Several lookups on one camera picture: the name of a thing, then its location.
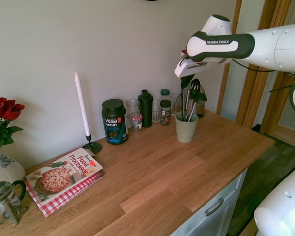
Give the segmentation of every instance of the white cabinet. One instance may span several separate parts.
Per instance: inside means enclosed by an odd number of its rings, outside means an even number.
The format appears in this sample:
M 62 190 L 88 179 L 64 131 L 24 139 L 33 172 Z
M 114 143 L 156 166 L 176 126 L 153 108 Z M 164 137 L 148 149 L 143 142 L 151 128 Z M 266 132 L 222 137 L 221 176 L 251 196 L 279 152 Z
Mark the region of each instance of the white cabinet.
M 225 236 L 246 172 L 234 179 L 171 236 Z

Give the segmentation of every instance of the wooden countertop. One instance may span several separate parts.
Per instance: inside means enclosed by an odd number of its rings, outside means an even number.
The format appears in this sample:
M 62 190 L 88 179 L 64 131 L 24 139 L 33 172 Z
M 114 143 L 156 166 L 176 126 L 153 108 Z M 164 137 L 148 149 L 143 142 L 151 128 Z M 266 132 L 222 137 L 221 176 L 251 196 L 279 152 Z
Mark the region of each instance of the wooden countertop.
M 173 120 L 129 132 L 121 145 L 98 142 L 99 182 L 48 218 L 26 193 L 29 210 L 19 225 L 0 225 L 0 236 L 170 235 L 274 144 L 209 111 L 189 143 Z

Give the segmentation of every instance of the floor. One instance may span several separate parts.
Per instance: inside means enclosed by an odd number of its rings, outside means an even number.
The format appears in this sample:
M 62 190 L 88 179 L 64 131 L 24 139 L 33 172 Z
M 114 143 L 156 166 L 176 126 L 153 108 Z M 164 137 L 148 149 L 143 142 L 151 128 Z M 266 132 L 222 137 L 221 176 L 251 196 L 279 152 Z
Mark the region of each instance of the floor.
M 254 219 L 252 219 L 239 236 L 255 236 L 257 230 L 258 228 L 256 226 L 256 223 Z
M 255 232 L 241 235 L 253 219 L 254 209 L 295 169 L 295 147 L 272 139 L 276 141 L 275 145 L 248 168 L 227 232 L 228 236 L 254 236 Z

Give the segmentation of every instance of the candle holder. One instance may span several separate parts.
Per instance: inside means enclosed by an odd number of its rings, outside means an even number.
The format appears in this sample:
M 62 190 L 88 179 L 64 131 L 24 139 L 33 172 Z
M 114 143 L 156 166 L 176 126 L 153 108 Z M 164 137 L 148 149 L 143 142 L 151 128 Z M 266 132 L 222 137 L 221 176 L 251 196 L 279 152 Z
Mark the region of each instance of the candle holder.
M 91 142 L 92 136 L 89 134 L 89 136 L 85 136 L 88 140 L 88 144 L 85 144 L 83 146 L 84 149 L 90 149 L 94 154 L 97 154 L 101 149 L 102 145 L 97 142 Z

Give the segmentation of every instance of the glass french press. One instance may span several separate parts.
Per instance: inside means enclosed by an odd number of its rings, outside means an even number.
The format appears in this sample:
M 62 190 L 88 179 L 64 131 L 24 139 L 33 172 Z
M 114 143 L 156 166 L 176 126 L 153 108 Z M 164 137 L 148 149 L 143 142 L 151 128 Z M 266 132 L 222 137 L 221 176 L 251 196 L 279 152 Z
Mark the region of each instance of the glass french press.
M 17 184 L 22 188 L 20 197 L 18 197 L 13 188 Z M 26 187 L 23 181 L 17 180 L 12 184 L 0 182 L 0 225 L 5 221 L 12 221 L 14 225 L 19 223 L 23 212 L 28 210 L 21 202 L 25 196 L 25 191 Z

